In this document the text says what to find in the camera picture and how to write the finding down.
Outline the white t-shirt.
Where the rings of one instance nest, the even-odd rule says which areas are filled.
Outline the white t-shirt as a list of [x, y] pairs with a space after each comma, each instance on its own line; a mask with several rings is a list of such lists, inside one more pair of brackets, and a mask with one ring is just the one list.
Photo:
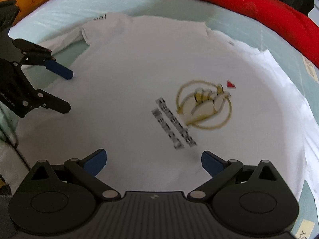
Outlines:
[[204, 23], [108, 13], [43, 43], [87, 49], [74, 77], [45, 91], [71, 105], [43, 108], [18, 122], [30, 164], [60, 164], [102, 148], [99, 178], [120, 192], [183, 190], [209, 179], [201, 154], [248, 164], [270, 160], [295, 196], [318, 192], [318, 124], [270, 51]]

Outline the teal plaid bed blanket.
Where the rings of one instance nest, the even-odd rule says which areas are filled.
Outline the teal plaid bed blanket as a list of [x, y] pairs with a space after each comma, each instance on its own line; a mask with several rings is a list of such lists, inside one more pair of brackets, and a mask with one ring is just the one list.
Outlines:
[[[268, 49], [307, 99], [318, 123], [318, 83], [306, 72], [301, 54], [258, 21], [217, 5], [197, 0], [50, 0], [13, 26], [9, 34], [12, 38], [43, 42], [109, 11], [124, 12], [130, 16], [150, 15], [184, 21], [205, 21], [208, 27], [232, 39], [262, 51]], [[1, 175], [12, 193], [26, 174], [27, 170], [12, 148], [1, 141]], [[301, 213], [293, 233], [297, 233], [303, 219], [307, 219], [315, 222], [310, 237], [315, 238], [318, 235], [318, 208], [315, 207], [316, 197], [310, 193], [312, 191], [308, 182], [303, 186], [299, 200]]]

